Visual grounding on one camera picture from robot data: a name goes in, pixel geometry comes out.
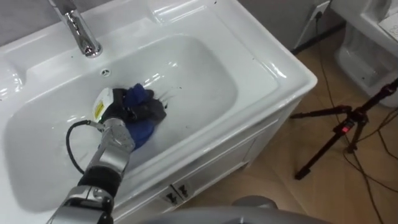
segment white sink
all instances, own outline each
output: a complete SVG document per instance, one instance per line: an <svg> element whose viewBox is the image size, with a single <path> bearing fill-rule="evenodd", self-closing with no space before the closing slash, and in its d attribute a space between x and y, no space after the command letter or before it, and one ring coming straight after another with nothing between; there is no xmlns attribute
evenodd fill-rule
<svg viewBox="0 0 398 224"><path fill-rule="evenodd" d="M131 155L120 205L316 84L237 1L115 0L83 17L104 48L96 59L81 55L61 23L0 48L1 223L45 222L76 185L66 131L91 119L105 87L141 83L167 104ZM100 137L73 132L82 167Z"/></svg>
<svg viewBox="0 0 398 224"><path fill-rule="evenodd" d="M40 74L43 67L45 70L53 64L45 62L32 72ZM25 209L41 212L54 208L65 197L60 192L76 184L80 174L67 154L66 130L78 120L92 119L93 102L103 88L129 88L142 83L155 90L167 105L167 118L154 138L131 157L129 169L201 130L236 101L236 85L224 66L193 37L176 35L159 40L103 68L111 75L104 78L95 69L83 73L29 101L8 121L4 149L14 194ZM76 72L71 69L57 75L70 77L72 73ZM72 149L83 167L100 140L101 134L90 127L73 132ZM43 180L49 188L43 187Z"/></svg>

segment dark blue cloth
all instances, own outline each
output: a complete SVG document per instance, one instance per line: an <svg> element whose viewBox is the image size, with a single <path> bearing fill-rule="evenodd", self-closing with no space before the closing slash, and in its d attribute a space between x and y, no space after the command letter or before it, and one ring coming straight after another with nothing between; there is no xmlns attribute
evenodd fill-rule
<svg viewBox="0 0 398 224"><path fill-rule="evenodd" d="M136 84L134 87L127 90L126 96L124 97L123 105L124 107L130 108L133 106L140 105L148 101L150 96L145 88L141 84ZM155 131L155 124L150 120L138 121L134 123L127 123L127 129L136 147L134 150L139 149L143 144L145 144L150 136Z"/></svg>

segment tripod leg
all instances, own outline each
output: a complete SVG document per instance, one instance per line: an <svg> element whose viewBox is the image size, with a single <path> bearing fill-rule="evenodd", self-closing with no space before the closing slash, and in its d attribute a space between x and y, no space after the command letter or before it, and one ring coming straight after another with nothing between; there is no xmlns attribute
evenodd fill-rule
<svg viewBox="0 0 398 224"><path fill-rule="evenodd" d="M347 147L348 153L354 153L354 150L357 150L356 142L358 142L359 137L361 137L362 131L367 123L368 123L367 117L365 117L362 121L358 123L358 127L355 130L353 140L349 143Z"/></svg>
<svg viewBox="0 0 398 224"><path fill-rule="evenodd" d="M310 161L298 171L294 178L296 180L303 179L307 174L311 172L310 168L313 166L331 147L334 145L344 133L336 133L319 151L310 159Z"/></svg>
<svg viewBox="0 0 398 224"><path fill-rule="evenodd" d="M351 110L352 110L352 107L350 107L350 106L337 106L335 108L312 111L309 113L293 114L292 116L290 116L290 118L297 119L297 118L326 116L326 115L332 115L332 114L343 114L343 113L349 113L349 112L351 112Z"/></svg>

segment chrome faucet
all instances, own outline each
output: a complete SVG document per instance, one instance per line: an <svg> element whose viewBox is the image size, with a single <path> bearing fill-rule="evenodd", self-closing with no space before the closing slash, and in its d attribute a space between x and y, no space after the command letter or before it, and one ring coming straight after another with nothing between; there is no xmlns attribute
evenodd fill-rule
<svg viewBox="0 0 398 224"><path fill-rule="evenodd" d="M72 0L49 0L61 20L70 29L79 49L86 57L97 57L102 52L101 44L95 39Z"/></svg>

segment cabinet handle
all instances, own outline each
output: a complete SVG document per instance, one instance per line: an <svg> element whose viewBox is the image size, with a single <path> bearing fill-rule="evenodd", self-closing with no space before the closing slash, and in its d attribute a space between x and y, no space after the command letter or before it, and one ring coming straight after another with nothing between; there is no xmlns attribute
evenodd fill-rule
<svg viewBox="0 0 398 224"><path fill-rule="evenodd" d="M187 191L187 188L185 187L185 185L182 185L181 187L179 187L178 188L180 191L181 191L181 194L184 196L184 197L189 197L189 194L188 194L188 191Z"/></svg>
<svg viewBox="0 0 398 224"><path fill-rule="evenodd" d="M173 193L167 194L166 197L170 200L170 202L171 202L173 205L177 205L177 204L178 204L178 202L177 202L177 196L174 196Z"/></svg>

